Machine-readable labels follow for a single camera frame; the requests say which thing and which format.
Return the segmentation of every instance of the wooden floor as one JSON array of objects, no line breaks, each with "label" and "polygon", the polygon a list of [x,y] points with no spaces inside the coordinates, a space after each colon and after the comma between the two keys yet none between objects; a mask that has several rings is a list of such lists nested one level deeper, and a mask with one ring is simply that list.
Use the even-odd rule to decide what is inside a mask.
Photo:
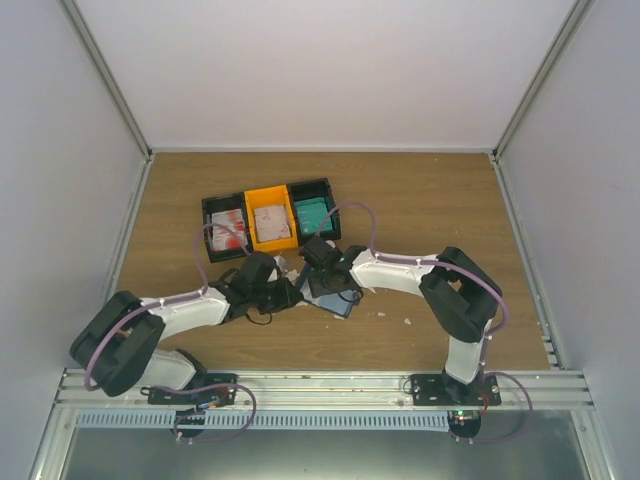
[{"label": "wooden floor", "polygon": [[[200,200],[237,191],[328,177],[337,203],[359,200],[378,218],[376,247],[401,254],[462,248],[503,289],[509,327],[491,342],[488,367],[547,369],[524,271],[485,155],[453,154],[159,154],[146,186],[119,280],[120,289],[158,297],[194,290],[200,277],[192,241]],[[339,246],[366,244],[366,212],[341,213]],[[209,264],[210,278],[241,260]],[[296,251],[285,253],[300,271]],[[440,370],[447,335],[424,299],[367,292],[347,320],[300,306],[266,327],[237,319],[167,339],[210,368]]]}]

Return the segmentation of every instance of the black storage bin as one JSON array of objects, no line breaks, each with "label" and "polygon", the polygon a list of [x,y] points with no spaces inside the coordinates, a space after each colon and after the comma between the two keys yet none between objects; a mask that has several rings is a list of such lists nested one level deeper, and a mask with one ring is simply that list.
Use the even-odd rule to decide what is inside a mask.
[{"label": "black storage bin", "polygon": [[[307,243],[314,233],[302,233],[300,229],[300,221],[298,219],[298,212],[296,210],[295,202],[300,200],[309,200],[311,198],[321,197],[327,204],[327,211],[336,206],[333,200],[333,194],[331,193],[331,185],[329,180],[321,178],[318,180],[309,180],[306,182],[297,182],[287,184],[287,190],[289,190],[289,200],[291,201],[291,210],[293,211],[293,217],[296,221],[296,232],[298,234],[298,245],[302,246]],[[332,230],[321,232],[320,237],[325,240],[338,240],[341,236],[340,230],[340,213],[335,212],[331,215]]]},{"label": "black storage bin", "polygon": [[[211,197],[202,200],[202,224],[209,223],[208,215],[217,212],[226,212],[228,210],[240,209],[242,211],[242,218],[245,225],[245,233],[247,236],[247,250],[253,251],[253,243],[251,242],[251,235],[249,234],[249,217],[247,216],[247,206],[244,201],[244,193],[234,193],[232,195],[225,195],[223,197]],[[209,255],[209,261],[211,263],[223,262],[232,258],[244,257],[245,254],[242,248],[230,248],[229,250],[222,250],[215,252],[211,248],[207,233],[204,232],[204,244],[207,248],[207,255]]]}]

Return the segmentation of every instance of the wire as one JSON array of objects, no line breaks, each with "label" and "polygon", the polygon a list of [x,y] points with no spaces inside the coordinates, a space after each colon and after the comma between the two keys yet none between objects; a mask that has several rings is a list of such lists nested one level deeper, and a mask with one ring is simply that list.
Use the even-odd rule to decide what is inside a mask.
[{"label": "wire", "polygon": [[[247,395],[249,395],[249,397],[251,398],[251,415],[249,415],[249,418],[244,423],[244,425],[242,425],[238,430],[228,435],[223,435],[222,437],[214,437],[214,438],[200,438],[200,439],[190,438],[189,439],[189,443],[214,443],[214,442],[222,442],[224,440],[229,440],[230,438],[237,437],[238,435],[246,431],[253,424],[253,421],[256,418],[256,414],[258,413],[258,401],[256,400],[256,396],[251,391],[251,389],[239,383],[216,383],[213,385],[207,385],[206,387],[193,388],[191,390],[174,390],[173,388],[169,388],[169,387],[157,387],[157,388],[160,388],[165,392],[169,392],[173,394],[192,395],[194,393],[206,392],[207,390],[216,390],[223,387],[235,388],[235,389],[246,392]],[[176,422],[173,425],[173,434],[176,436],[176,439],[180,439],[180,436],[181,436],[180,432],[178,431],[178,426],[180,425],[180,422],[182,422],[185,418],[190,417],[191,415],[192,414],[187,414],[187,415],[176,417]]]},{"label": "wire", "polygon": [[369,248],[371,249],[371,251],[373,251],[373,242],[375,241],[376,235],[378,233],[378,222],[376,220],[376,214],[373,212],[373,209],[366,203],[343,202],[339,205],[336,205],[331,210],[329,210],[329,213],[327,213],[325,217],[322,219],[322,222],[320,222],[320,226],[318,227],[318,230],[316,230],[316,235],[320,235],[325,224],[331,218],[331,215],[333,215],[338,210],[343,209],[344,207],[360,207],[360,208],[364,208],[367,211],[367,213],[369,213],[369,217],[371,217],[371,234],[369,235]]},{"label": "wire", "polygon": [[360,295],[358,295],[358,297],[356,297],[354,300],[349,300],[348,298],[343,297],[341,292],[336,292],[336,293],[338,294],[338,297],[340,297],[340,299],[342,301],[344,301],[344,302],[347,302],[347,303],[358,303],[364,297],[364,293],[362,292],[362,290],[355,290],[355,291],[357,293],[359,293]]},{"label": "wire", "polygon": [[[166,297],[166,298],[160,299],[157,302],[141,305],[140,307],[127,313],[124,317],[118,320],[116,324],[111,328],[111,330],[109,330],[107,334],[104,336],[104,338],[100,341],[100,343],[94,350],[93,354],[91,355],[89,362],[87,363],[87,368],[85,369],[85,372],[84,372],[84,387],[87,390],[92,392],[100,388],[99,384],[91,383],[91,374],[93,373],[93,369],[95,368],[96,363],[98,363],[98,359],[100,358],[100,355],[102,355],[102,352],[104,352],[104,349],[106,348],[107,344],[118,333],[118,331],[123,329],[123,327],[127,323],[129,323],[138,315],[148,312],[149,310],[152,310],[154,308],[190,302],[202,297],[202,295],[206,293],[206,291],[209,289],[209,279],[207,278],[207,273],[205,272],[204,266],[202,265],[202,261],[200,260],[200,255],[198,254],[198,244],[199,244],[199,240],[202,238],[201,237],[202,231],[208,228],[213,228],[213,227],[219,227],[219,228],[222,228],[223,230],[226,230],[227,232],[229,232],[229,234],[235,237],[235,239],[238,240],[238,242],[240,242],[240,245],[242,245],[240,237],[233,230],[229,229],[225,225],[220,225],[218,223],[207,223],[203,225],[200,229],[198,229],[198,233],[195,235],[193,240],[193,256],[196,262],[196,267],[198,268],[198,272],[200,273],[200,277],[202,278],[202,283],[203,283],[202,288],[200,290],[196,290],[195,292],[184,293],[181,295],[174,295],[172,297]],[[246,249],[246,247],[243,246],[242,249],[247,255],[249,255],[249,251]]]},{"label": "wire", "polygon": [[485,413],[487,413],[487,410],[489,410],[489,397],[482,390],[480,390],[479,393],[480,393],[480,396],[482,397],[482,404],[484,405],[484,408],[480,412],[480,416],[482,417],[484,416]]},{"label": "wire", "polygon": [[200,259],[200,252],[199,252],[200,239],[202,238],[202,232],[204,231],[205,233],[208,233],[207,230],[209,229],[212,229],[211,235],[213,235],[214,227],[221,228],[222,230],[226,231],[229,235],[231,235],[233,238],[236,239],[236,241],[238,242],[238,245],[240,245],[240,248],[242,248],[242,251],[244,252],[244,254],[247,257],[250,255],[249,250],[247,250],[247,247],[244,245],[242,239],[238,236],[236,232],[231,230],[229,227],[227,227],[226,225],[221,225],[219,223],[205,223],[202,227],[200,227],[200,229],[198,229],[195,236],[193,237],[193,258],[196,261],[196,267],[198,268],[198,272],[200,273],[200,278],[202,279],[202,284],[204,285],[204,291],[202,293],[206,292],[209,289],[209,278],[207,277],[207,272],[205,271],[204,265],[202,264],[202,260]]},{"label": "wire", "polygon": [[[529,424],[531,423],[531,420],[533,419],[533,401],[531,400],[531,395],[529,395],[529,392],[527,391],[525,386],[522,385],[520,380],[518,380],[513,375],[509,375],[508,373],[504,373],[504,372],[491,372],[489,375],[496,375],[498,377],[508,378],[509,380],[511,380],[513,383],[515,383],[518,386],[518,388],[522,391],[522,394],[524,395],[524,398],[527,401],[527,405],[529,407],[527,418],[525,419],[524,423],[522,423],[522,425],[513,433],[510,433],[508,435],[505,435],[503,437],[498,437],[498,438],[480,438],[478,440],[469,439],[469,443],[493,444],[493,443],[502,443],[502,442],[508,442],[509,440],[514,440],[514,439],[518,438],[519,436],[521,436],[527,430],[527,428],[529,428]],[[455,438],[456,441],[460,440],[460,437],[455,435],[453,432],[449,432],[449,433],[451,433],[451,436],[453,438]]]},{"label": "wire", "polygon": [[256,322],[253,318],[251,318],[248,312],[245,313],[244,316],[247,317],[247,320],[249,320],[254,325],[260,325],[261,327],[264,327],[265,325],[269,325],[273,321],[273,313],[271,312],[269,312],[269,320],[264,323]]},{"label": "wire", "polygon": [[[482,280],[480,277],[478,277],[477,275],[475,275],[474,273],[459,267],[457,265],[454,265],[452,263],[448,263],[448,262],[441,262],[440,260],[435,260],[433,258],[429,258],[429,257],[411,257],[410,259],[401,256],[401,255],[390,255],[390,254],[383,254],[383,253],[378,253],[375,249],[375,237],[377,234],[377,226],[378,226],[378,222],[376,220],[376,215],[373,211],[373,209],[362,202],[344,202],[341,203],[337,206],[335,206],[334,208],[332,208],[329,213],[327,213],[327,215],[324,217],[324,219],[322,220],[322,222],[320,223],[320,227],[318,228],[318,231],[316,232],[316,235],[319,235],[320,232],[322,231],[322,228],[324,227],[325,223],[327,223],[328,219],[331,217],[331,215],[340,210],[341,208],[344,207],[350,207],[350,206],[357,206],[357,207],[361,207],[364,208],[368,213],[369,216],[371,217],[371,234],[369,236],[369,250],[371,251],[372,255],[376,256],[377,260],[383,261],[383,262],[387,262],[387,263],[395,263],[395,264],[400,264],[400,265],[415,265],[417,263],[417,260],[420,260],[420,264],[421,265],[431,265],[433,267],[443,267],[446,268],[448,270],[453,270],[454,272],[459,273],[460,275],[463,275],[464,277],[467,277],[469,280],[477,283],[480,287],[482,287],[484,290],[487,291],[487,293],[489,293],[489,295],[491,295],[493,297],[493,299],[498,303],[498,305],[500,305],[500,309],[502,310],[502,321],[494,326],[491,327],[489,330],[487,330],[484,333],[484,337],[488,340],[491,340],[493,334],[495,334],[496,332],[502,330],[503,328],[505,328],[508,323],[509,323],[509,309],[507,308],[507,304],[505,303],[504,299],[502,298],[502,296],[491,286],[489,285],[487,282],[485,282],[484,280]],[[486,364],[486,357],[487,357],[487,342],[483,342],[482,344],[482,348],[480,350],[480,369],[478,371],[478,374],[480,375],[480,379],[484,379],[484,365]]]},{"label": "wire", "polygon": [[411,379],[410,379],[410,378],[407,378],[407,379],[404,381],[404,383],[402,384],[402,391],[403,391],[404,393],[406,393],[407,395],[413,395],[413,392],[411,392],[411,391],[407,391],[407,383],[409,383],[410,381],[411,381]]}]

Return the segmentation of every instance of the orange tray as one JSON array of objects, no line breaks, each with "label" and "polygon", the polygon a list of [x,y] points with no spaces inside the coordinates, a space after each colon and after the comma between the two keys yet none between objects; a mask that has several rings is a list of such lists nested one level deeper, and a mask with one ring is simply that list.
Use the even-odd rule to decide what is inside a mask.
[{"label": "orange tray", "polygon": [[[278,185],[277,187],[260,188],[257,190],[247,190],[244,192],[244,198],[247,205],[247,216],[249,217],[249,233],[254,250],[261,252],[275,252],[296,248],[298,246],[298,236],[296,232],[296,222],[291,210],[291,202],[289,201],[289,191],[286,185]],[[283,205],[287,212],[287,220],[289,229],[291,230],[290,238],[279,238],[270,242],[259,242],[256,234],[255,215],[253,211],[256,208],[269,207],[271,205]]]}]

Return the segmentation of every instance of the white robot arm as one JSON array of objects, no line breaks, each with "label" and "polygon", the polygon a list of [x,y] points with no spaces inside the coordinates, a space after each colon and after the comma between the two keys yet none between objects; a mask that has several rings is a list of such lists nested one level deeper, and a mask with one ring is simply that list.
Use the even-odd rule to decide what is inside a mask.
[{"label": "white robot arm", "polygon": [[[449,247],[427,257],[373,253],[360,246],[342,253],[315,236],[300,255],[312,269],[308,281],[314,296],[379,287],[424,297],[450,335],[444,373],[456,385],[474,382],[497,302],[475,282],[438,265],[458,265],[500,290],[459,249]],[[452,287],[456,281],[461,283],[458,290]],[[245,316],[251,307],[273,314],[301,299],[275,259],[254,252],[230,281],[212,282],[191,294],[153,299],[118,292],[75,340],[70,353],[84,368],[92,367],[91,376],[107,395],[120,395],[136,384],[179,390],[189,384],[196,368],[179,352],[157,350],[159,341]],[[125,319],[135,312],[140,313]],[[114,329],[118,333],[106,338]]]}]

